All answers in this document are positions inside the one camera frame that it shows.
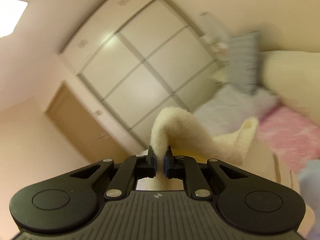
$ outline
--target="striped pillow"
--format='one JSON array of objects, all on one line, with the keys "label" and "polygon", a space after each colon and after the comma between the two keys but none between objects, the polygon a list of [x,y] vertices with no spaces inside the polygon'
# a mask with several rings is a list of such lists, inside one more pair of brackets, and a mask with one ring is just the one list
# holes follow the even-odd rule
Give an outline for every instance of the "striped pillow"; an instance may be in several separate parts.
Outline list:
[{"label": "striped pillow", "polygon": [[259,65],[259,32],[248,33],[230,38],[229,81],[238,90],[252,95],[257,88]]}]

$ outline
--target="ceiling light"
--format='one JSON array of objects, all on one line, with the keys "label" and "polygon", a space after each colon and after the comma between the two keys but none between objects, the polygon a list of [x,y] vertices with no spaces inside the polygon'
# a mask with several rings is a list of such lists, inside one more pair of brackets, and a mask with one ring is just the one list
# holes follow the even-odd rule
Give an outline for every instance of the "ceiling light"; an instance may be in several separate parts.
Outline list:
[{"label": "ceiling light", "polygon": [[19,0],[0,0],[0,38],[13,32],[27,5]]}]

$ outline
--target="ceiling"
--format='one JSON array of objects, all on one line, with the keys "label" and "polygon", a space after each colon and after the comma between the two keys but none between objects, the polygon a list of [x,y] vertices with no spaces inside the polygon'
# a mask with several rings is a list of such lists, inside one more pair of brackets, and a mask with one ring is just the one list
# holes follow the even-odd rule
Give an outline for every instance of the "ceiling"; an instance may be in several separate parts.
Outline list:
[{"label": "ceiling", "polygon": [[0,110],[31,97],[82,23],[105,0],[22,0],[28,6],[14,32],[0,38]]}]

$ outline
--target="logo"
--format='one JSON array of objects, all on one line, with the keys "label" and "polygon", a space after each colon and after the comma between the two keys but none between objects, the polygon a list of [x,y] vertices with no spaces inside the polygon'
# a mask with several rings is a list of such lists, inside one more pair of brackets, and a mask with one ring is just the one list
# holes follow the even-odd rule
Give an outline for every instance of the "logo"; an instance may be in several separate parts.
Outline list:
[{"label": "logo", "polygon": [[82,48],[84,48],[88,43],[89,43],[89,41],[87,41],[87,40],[82,40],[82,41],[80,41],[80,43],[78,43],[77,45],[78,45],[78,47],[79,47],[80,49],[82,49]]},{"label": "logo", "polygon": [[130,2],[130,0],[120,0],[119,2],[117,2],[117,4],[119,4],[120,6],[124,6],[127,5],[128,2]]},{"label": "logo", "polygon": [[160,193],[158,192],[157,194],[154,194],[153,196],[156,197],[157,199],[159,199],[159,198],[162,197],[162,194],[160,194]]}]

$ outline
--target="light blue fabric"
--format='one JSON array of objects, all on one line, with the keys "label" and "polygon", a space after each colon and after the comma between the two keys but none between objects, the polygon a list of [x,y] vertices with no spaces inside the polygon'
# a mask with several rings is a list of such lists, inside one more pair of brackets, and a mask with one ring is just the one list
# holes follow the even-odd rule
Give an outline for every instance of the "light blue fabric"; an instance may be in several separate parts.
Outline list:
[{"label": "light blue fabric", "polygon": [[193,115],[214,137],[238,130],[249,117],[261,119],[277,104],[278,96],[262,87],[258,87],[252,96],[228,84],[198,107]]},{"label": "light blue fabric", "polygon": [[308,161],[306,167],[298,175],[301,196],[312,208],[316,221],[309,233],[308,240],[320,239],[320,160]]}]

